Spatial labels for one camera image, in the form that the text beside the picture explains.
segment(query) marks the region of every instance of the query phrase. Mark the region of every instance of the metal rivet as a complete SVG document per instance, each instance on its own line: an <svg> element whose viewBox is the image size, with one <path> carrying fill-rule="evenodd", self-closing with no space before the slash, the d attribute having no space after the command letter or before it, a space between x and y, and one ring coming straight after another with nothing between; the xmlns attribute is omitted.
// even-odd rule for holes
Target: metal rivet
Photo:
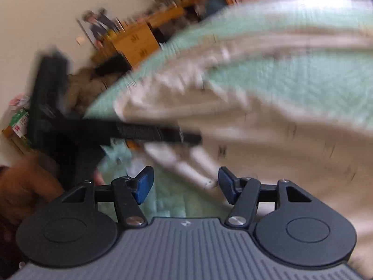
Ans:
<svg viewBox="0 0 373 280"><path fill-rule="evenodd" d="M246 219L241 216L232 216L228 219L228 222L232 225L244 225L246 223Z"/></svg>
<svg viewBox="0 0 373 280"><path fill-rule="evenodd" d="M144 224L144 219L139 216L131 216L126 219L126 223L132 226L139 226Z"/></svg>

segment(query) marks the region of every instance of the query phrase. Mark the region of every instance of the pink object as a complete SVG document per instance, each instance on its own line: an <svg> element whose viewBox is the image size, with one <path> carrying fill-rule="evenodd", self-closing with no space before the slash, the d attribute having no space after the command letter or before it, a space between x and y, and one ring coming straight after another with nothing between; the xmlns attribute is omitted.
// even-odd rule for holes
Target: pink object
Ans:
<svg viewBox="0 0 373 280"><path fill-rule="evenodd" d="M97 185L97 186L106 184L102 175L101 175L101 173L98 170L96 170L94 172L93 181L94 181L95 185Z"/></svg>
<svg viewBox="0 0 373 280"><path fill-rule="evenodd" d="M21 93L15 96L13 99L9 101L10 106L17 106L20 101L24 101L25 94Z"/></svg>

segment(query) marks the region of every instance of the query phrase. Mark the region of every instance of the white blanket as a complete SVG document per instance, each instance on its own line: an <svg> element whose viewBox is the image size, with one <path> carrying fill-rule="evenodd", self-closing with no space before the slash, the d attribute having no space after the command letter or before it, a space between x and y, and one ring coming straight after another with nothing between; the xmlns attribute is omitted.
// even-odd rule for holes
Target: white blanket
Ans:
<svg viewBox="0 0 373 280"><path fill-rule="evenodd" d="M241 36L181 54L144 77L115 102L126 121L177 123L202 133L196 147L145 144L164 167L223 201L218 169L262 184L288 179L337 210L354 225L358 243L351 264L373 276L373 135L328 115L295 108L245 89L222 89L204 79L217 65L310 49L373 49L352 31L307 30Z"/></svg>

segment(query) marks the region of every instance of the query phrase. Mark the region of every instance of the black clamp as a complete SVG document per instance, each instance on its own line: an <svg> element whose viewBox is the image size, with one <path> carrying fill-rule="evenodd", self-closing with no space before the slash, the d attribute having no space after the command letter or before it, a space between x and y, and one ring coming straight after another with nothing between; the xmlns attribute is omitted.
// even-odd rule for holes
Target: black clamp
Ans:
<svg viewBox="0 0 373 280"><path fill-rule="evenodd" d="M18 228L17 244L42 266L66 268L94 261L115 244L122 230L148 225L138 205L153 182L150 166L135 178L121 177L110 185L84 181L27 218ZM119 224L97 210L98 202L114 202Z"/></svg>
<svg viewBox="0 0 373 280"><path fill-rule="evenodd" d="M224 224L246 229L270 256L306 268L347 261L356 231L342 215L291 181L265 185L219 170L219 186L234 208ZM260 202L275 202L275 210L256 218Z"/></svg>

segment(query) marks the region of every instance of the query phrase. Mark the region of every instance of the gray ribbed surface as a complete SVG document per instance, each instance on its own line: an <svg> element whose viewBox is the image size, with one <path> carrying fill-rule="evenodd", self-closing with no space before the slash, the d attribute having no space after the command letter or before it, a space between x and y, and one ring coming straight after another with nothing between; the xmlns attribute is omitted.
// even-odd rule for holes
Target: gray ribbed surface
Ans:
<svg viewBox="0 0 373 280"><path fill-rule="evenodd" d="M355 280L348 266L303 271L281 266L257 249L243 231L218 219L155 218L129 230L94 263L52 270L28 264L12 280Z"/></svg>

